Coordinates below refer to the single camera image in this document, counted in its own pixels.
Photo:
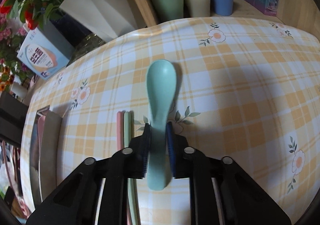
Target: wooden shelf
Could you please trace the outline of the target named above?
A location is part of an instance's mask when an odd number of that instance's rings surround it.
[[[260,20],[269,20],[276,23],[283,23],[279,18],[274,16],[264,15],[258,9],[247,3],[245,0],[233,0],[233,14],[231,17],[243,17]]]

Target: plaid tablecloth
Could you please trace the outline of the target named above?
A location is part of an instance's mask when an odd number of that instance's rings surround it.
[[[57,180],[86,157],[116,152],[116,113],[148,121],[145,75],[167,59],[179,75],[169,119],[207,156],[229,155],[296,222],[320,187],[320,53],[312,35],[242,18],[175,20],[126,34],[52,77],[31,101],[21,149],[23,194],[32,206],[29,143],[37,109],[63,115]],[[141,224],[189,224],[187,180],[162,191],[137,181]]]

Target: spoon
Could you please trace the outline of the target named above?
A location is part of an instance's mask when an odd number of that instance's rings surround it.
[[[146,84],[152,127],[147,182],[151,190],[162,190],[166,187],[165,128],[177,86],[174,66],[167,60],[154,61],[149,66]]]

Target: table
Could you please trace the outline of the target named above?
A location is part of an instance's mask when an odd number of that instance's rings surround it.
[[[60,183],[85,158],[116,152],[116,113],[134,112],[135,136],[148,122],[145,75],[167,59],[179,76],[169,119],[207,156],[228,155],[278,203],[292,223],[320,187],[320,44],[265,20],[181,19],[140,29],[95,49],[39,87],[21,148],[23,194],[31,206],[29,143],[37,109],[63,117]],[[162,191],[137,181],[142,224],[189,224],[188,180]]]

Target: metal rivet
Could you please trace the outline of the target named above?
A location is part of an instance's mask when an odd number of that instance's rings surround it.
[[[87,159],[84,161],[84,163],[89,166],[89,165],[93,164],[95,161],[96,161],[96,160],[95,160],[94,158],[87,158]]]
[[[230,158],[230,157],[224,157],[222,159],[222,161],[226,164],[226,165],[229,165],[229,164],[232,164],[233,163],[233,159]]]
[[[133,152],[132,148],[124,148],[122,154],[129,155]]]
[[[192,147],[187,147],[184,149],[185,153],[187,154],[193,154],[196,150]]]

